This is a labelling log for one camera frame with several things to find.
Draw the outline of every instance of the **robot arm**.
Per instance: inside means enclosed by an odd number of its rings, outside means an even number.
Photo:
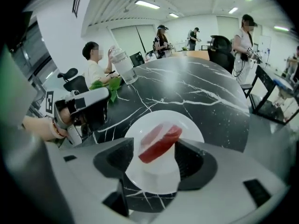
[[[47,91],[47,116],[53,118],[55,126],[67,130],[68,139],[73,146],[81,144],[107,120],[107,103],[111,96],[105,87],[80,94],[72,91],[64,98],[59,90]],[[67,108],[71,115],[71,123],[64,123],[61,111]]]

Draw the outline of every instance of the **black office chair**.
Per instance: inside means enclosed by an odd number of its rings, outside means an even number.
[[[78,74],[78,70],[76,68],[69,69],[66,73],[59,73],[57,78],[63,78],[65,82],[69,82],[69,79],[72,79]]]
[[[75,77],[77,74],[78,70],[76,68],[71,68],[66,73],[59,73],[57,78],[63,78],[63,80],[66,82],[64,84],[64,88],[69,92],[79,91],[80,93],[84,93],[89,91],[84,76]]]
[[[233,54],[231,54],[232,43],[228,38],[221,35],[212,35],[211,38],[211,45],[207,49],[210,61],[220,65],[230,74],[232,74],[235,63],[235,58]],[[245,94],[245,97],[247,97],[252,90],[252,85],[242,84],[241,88]]]
[[[131,58],[131,61],[132,61],[133,65],[134,65],[134,67],[140,66],[140,65],[142,65],[142,64],[145,63],[144,59],[143,59],[143,57],[141,55],[141,52],[138,52],[138,53],[136,53],[134,55],[131,55],[130,58]]]

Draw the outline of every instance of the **black cap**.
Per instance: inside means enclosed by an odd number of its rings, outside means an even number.
[[[158,29],[169,30],[168,27],[166,27],[166,26],[164,26],[164,25],[160,25],[160,26],[158,27]]]
[[[248,15],[248,14],[245,14],[243,17],[242,17],[242,20],[244,21],[249,21],[249,25],[250,26],[254,26],[254,27],[257,27],[257,24],[254,22],[252,16]]]

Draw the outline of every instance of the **woman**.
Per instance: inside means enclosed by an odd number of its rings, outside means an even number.
[[[235,52],[234,76],[239,84],[245,84],[250,71],[250,58],[257,59],[252,52],[252,37],[250,32],[257,24],[253,18],[247,14],[242,17],[242,27],[236,33],[233,40],[233,51]]]
[[[157,59],[169,57],[171,55],[171,50],[168,47],[168,40],[164,35],[168,28],[164,25],[158,27],[157,36],[155,37],[155,47]]]

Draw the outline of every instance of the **black marble table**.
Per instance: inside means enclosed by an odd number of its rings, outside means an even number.
[[[221,66],[194,57],[170,57],[135,68],[138,80],[123,85],[108,106],[107,123],[93,137],[102,143],[125,136],[143,115],[172,110],[189,117],[205,143],[243,152],[249,131],[249,109],[237,81]],[[144,192],[127,177],[128,207],[161,212],[175,197]]]

